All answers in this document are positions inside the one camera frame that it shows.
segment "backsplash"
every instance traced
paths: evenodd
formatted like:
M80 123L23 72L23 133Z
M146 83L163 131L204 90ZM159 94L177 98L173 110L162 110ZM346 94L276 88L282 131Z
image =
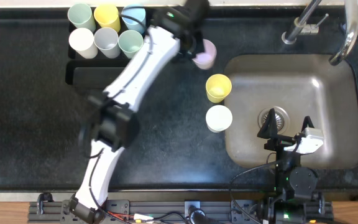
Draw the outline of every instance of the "backsplash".
M183 0L0 0L0 7L69 7L84 2L97 6L104 2L113 2L117 6L141 3L146 6L176 5ZM209 0L213 6L304 6L310 0ZM323 0L323 5L343 5L344 0Z

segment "faucet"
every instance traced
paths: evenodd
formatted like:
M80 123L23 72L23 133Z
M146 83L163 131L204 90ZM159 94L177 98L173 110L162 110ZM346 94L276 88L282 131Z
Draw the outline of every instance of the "faucet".
M321 0L312 0L306 9L302 12L300 17L297 17L294 21L290 30L284 32L282 40L286 44L294 44L296 37L300 34L317 34L318 26L327 18L326 15L317 25L308 28L308 32L305 32L306 22L310 18L310 15L314 12ZM345 41L337 54L334 54L329 59L331 65L337 65L341 63L352 50L358 35L358 4L357 0L344 0L345 11L346 11L346 35Z
M336 55L331 56L329 63L337 65L344 60L351 52L354 43L358 36L358 5L357 0L345 0L346 10L346 35L345 41L342 44Z

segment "drain strainer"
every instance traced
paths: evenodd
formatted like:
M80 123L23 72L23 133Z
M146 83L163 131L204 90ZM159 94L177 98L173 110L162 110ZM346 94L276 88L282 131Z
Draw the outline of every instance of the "drain strainer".
M282 108L277 107L277 106L274 106L273 108L276 112L277 131L279 134L282 134L285 132L285 130L287 130L290 119L289 119L287 113ZM266 122L266 118L267 118L267 115L269 114L270 109L271 108L264 109L259 113L258 122L259 122L260 128Z

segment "sink basin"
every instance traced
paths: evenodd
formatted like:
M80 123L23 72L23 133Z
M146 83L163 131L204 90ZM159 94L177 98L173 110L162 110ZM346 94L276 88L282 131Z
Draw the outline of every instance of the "sink basin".
M233 115L226 150L243 167L266 163L272 151L257 137L264 116L276 109L279 134L294 136L310 116L324 134L324 145L301 157L313 169L349 169L358 165L358 100L352 68L328 63L329 55L242 55L224 74L232 91L224 100Z

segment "black organizer bin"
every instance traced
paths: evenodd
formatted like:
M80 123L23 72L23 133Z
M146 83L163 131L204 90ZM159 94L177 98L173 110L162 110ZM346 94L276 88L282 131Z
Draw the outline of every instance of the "black organizer bin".
M149 25L149 19L152 17L152 11L146 9L146 26ZM124 31L128 30L125 22L120 17L121 29L118 32L120 36ZM100 29L98 22L95 20L96 30ZM73 32L76 27L70 22L68 26L69 33ZM116 58L107 58L100 50L95 58L85 59L78 54L68 44L68 57L71 59L66 66L65 81L68 85L81 89L103 89L111 84L121 72L125 69L130 59L124 52Z

